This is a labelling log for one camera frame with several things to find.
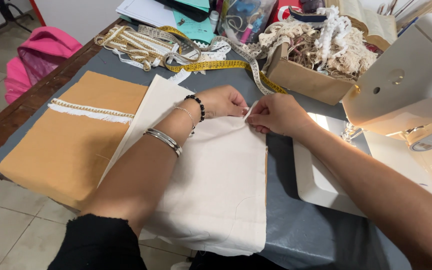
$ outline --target pink bag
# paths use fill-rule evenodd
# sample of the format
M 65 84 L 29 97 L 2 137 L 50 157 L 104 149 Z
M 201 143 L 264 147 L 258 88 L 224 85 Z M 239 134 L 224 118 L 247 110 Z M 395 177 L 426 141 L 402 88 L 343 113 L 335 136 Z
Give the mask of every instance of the pink bag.
M 21 46 L 18 57 L 6 65 L 6 101 L 11 104 L 83 46 L 70 35 L 51 26 L 39 27 Z

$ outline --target tiled floor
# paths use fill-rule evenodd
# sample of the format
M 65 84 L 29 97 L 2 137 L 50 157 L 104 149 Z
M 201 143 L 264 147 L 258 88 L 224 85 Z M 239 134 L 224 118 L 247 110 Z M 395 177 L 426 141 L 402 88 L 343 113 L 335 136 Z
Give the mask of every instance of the tiled floor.
M 40 26 L 38 21 L 22 21 L 26 27 Z M 0 112 L 4 100 L 6 63 L 17 55 L 16 48 L 29 33 L 15 25 L 0 30 Z M 0 180 L 0 270 L 45 269 L 56 255 L 75 214 L 46 196 Z M 169 270 L 171 265 L 191 256 L 188 248 L 161 240 L 140 242 L 141 255 L 149 270 Z

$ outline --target forearm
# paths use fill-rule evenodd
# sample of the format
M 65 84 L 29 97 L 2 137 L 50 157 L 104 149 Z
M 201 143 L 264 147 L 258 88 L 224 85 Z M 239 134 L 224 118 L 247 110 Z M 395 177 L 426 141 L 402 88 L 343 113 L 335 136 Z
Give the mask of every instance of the forearm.
M 297 140 L 413 266 L 432 267 L 432 194 L 317 125 Z
M 190 112 L 196 125 L 201 117 L 199 105 L 194 100 L 186 100 L 180 107 Z M 193 122 L 188 113 L 174 109 L 154 128 L 183 146 Z M 81 215 L 93 213 L 126 219 L 139 236 L 168 185 L 176 160 L 175 151 L 166 143 L 149 134 L 143 135 L 109 170 Z

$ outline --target sewing machine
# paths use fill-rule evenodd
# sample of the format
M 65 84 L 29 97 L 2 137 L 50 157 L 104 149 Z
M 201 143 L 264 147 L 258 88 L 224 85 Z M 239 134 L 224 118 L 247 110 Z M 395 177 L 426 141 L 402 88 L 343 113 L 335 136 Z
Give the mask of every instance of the sewing machine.
M 419 18 L 377 59 L 343 106 L 350 123 L 312 117 L 432 193 L 432 14 Z M 294 153 L 301 199 L 364 216 L 306 148 L 295 142 Z

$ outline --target silver bangle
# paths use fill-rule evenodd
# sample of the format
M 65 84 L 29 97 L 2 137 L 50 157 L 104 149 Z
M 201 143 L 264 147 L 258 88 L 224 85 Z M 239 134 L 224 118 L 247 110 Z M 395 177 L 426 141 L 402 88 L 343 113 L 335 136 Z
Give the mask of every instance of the silver bangle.
M 178 158 L 183 153 L 183 148 L 181 148 L 181 146 L 175 140 L 173 140 L 171 137 L 169 137 L 168 135 L 166 135 L 163 132 L 160 132 L 157 129 L 148 128 L 144 131 L 143 135 L 144 134 L 152 135 L 152 136 L 160 139 L 161 141 L 163 141 L 165 144 L 169 145 L 169 147 L 171 147 L 176 152 L 176 155 Z
M 189 115 L 189 117 L 191 118 L 191 121 L 192 121 L 192 130 L 191 130 L 191 133 L 189 134 L 189 138 L 193 137 L 193 135 L 195 134 L 195 127 L 196 127 L 195 126 L 195 119 L 193 118 L 193 116 L 189 113 L 189 111 L 187 109 L 185 109 L 183 107 L 174 107 L 173 110 L 174 109 L 183 110 Z

